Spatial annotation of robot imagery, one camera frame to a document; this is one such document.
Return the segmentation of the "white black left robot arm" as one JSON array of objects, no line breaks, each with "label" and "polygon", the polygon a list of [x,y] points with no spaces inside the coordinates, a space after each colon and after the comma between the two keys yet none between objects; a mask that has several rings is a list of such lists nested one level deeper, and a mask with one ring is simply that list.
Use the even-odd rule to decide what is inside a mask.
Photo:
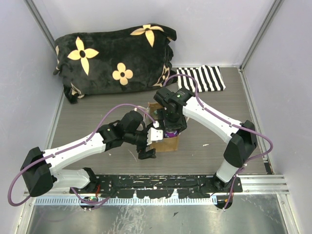
[{"label": "white black left robot arm", "polygon": [[142,115],[130,111],[121,120],[102,125],[95,133],[64,146],[42,151],[29,151],[21,167],[22,177],[31,197],[51,189],[73,187],[93,193],[97,177],[90,168],[67,170],[66,167],[88,156],[120,147],[123,143],[136,146],[139,159],[155,158],[155,149],[147,150],[153,142],[163,139],[159,122],[145,125]]}]

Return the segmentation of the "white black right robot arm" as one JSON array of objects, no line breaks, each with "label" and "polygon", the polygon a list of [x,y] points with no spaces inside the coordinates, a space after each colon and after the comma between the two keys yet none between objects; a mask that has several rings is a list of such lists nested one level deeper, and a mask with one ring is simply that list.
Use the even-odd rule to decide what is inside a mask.
[{"label": "white black right robot arm", "polygon": [[249,120],[242,123],[222,114],[185,88],[172,92],[162,87],[154,95],[154,100],[161,106],[157,118],[165,136],[180,134],[187,128],[186,119],[190,118],[227,144],[224,160],[214,174],[213,186],[219,192],[230,188],[234,175],[258,146],[254,124]]}]

